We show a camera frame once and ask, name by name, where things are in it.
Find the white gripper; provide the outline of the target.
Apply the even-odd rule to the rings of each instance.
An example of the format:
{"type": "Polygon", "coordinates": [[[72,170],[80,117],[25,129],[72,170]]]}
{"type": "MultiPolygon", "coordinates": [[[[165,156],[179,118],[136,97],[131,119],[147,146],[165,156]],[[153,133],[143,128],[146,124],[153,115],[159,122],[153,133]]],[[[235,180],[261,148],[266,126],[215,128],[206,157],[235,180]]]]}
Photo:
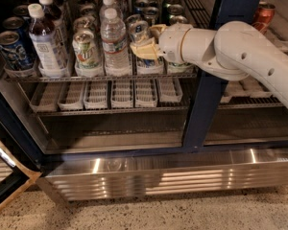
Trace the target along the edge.
{"type": "Polygon", "coordinates": [[[132,52],[143,59],[158,59],[163,56],[168,62],[184,63],[181,46],[186,33],[192,29],[190,24],[155,24],[150,27],[152,38],[141,43],[131,42],[132,52]]]}

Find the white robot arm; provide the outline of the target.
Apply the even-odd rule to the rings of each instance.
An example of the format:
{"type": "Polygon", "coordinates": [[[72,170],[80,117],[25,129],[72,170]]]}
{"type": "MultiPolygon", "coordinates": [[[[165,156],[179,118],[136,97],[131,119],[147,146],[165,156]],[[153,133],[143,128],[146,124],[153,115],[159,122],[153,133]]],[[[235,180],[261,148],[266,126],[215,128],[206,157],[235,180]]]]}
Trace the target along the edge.
{"type": "Polygon", "coordinates": [[[227,81],[260,81],[288,109],[288,56],[253,26],[231,21],[218,30],[155,25],[153,37],[131,44],[139,58],[192,63],[227,81]]]}

